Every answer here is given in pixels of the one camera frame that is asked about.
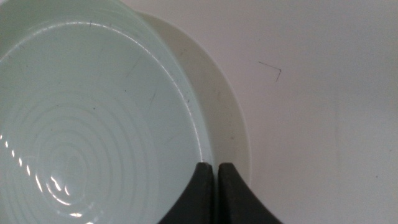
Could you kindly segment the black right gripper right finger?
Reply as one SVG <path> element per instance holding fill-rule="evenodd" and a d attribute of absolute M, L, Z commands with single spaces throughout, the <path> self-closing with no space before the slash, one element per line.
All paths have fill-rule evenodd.
<path fill-rule="evenodd" d="M 281 224 L 254 195 L 232 163 L 218 169 L 218 222 L 222 224 Z"/>

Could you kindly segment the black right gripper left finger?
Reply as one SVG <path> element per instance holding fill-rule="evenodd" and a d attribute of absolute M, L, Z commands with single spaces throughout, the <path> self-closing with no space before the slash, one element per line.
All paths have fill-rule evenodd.
<path fill-rule="evenodd" d="M 212 166 L 199 162 L 172 208 L 159 224 L 210 224 L 213 222 L 214 176 Z"/>

